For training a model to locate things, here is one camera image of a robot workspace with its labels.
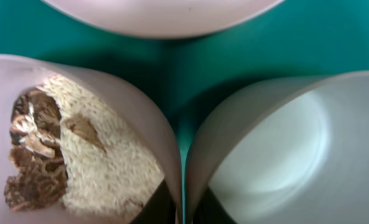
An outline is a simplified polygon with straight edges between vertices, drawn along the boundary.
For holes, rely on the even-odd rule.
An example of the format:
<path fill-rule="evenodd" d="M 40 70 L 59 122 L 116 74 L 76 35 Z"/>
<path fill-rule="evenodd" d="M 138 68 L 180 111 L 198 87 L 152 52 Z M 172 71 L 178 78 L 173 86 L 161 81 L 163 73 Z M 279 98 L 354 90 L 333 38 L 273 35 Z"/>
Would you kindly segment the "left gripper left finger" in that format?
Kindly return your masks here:
<path fill-rule="evenodd" d="M 176 206 L 163 180 L 130 224 L 175 224 Z"/>

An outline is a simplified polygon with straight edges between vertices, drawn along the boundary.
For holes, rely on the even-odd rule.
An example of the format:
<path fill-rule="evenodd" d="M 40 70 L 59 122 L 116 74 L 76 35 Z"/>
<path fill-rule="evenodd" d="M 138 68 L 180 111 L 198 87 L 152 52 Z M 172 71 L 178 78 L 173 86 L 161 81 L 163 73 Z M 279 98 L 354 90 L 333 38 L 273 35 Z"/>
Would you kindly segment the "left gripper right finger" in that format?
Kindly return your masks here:
<path fill-rule="evenodd" d="M 192 219 L 193 224 L 236 224 L 208 188 Z"/>

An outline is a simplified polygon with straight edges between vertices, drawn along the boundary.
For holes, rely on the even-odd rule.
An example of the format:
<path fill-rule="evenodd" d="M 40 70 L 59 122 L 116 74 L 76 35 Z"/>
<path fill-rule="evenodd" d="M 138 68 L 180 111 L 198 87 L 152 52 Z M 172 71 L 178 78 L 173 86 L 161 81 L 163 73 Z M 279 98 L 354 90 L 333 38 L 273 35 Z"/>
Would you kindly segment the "grey-white bowl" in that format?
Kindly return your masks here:
<path fill-rule="evenodd" d="M 238 90 L 185 168 L 187 223 L 208 188 L 236 223 L 369 223 L 369 70 Z"/>

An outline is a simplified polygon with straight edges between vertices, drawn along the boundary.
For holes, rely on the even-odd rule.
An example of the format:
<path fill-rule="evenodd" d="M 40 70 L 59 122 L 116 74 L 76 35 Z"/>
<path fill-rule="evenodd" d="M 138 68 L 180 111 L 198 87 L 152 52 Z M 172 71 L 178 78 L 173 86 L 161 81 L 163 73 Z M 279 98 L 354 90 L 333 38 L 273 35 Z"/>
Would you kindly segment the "rice and meat leftovers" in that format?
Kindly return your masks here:
<path fill-rule="evenodd" d="M 152 152 L 102 99 L 61 75 L 19 95 L 4 198 L 15 211 L 61 203 L 81 218 L 132 222 L 164 178 Z"/>

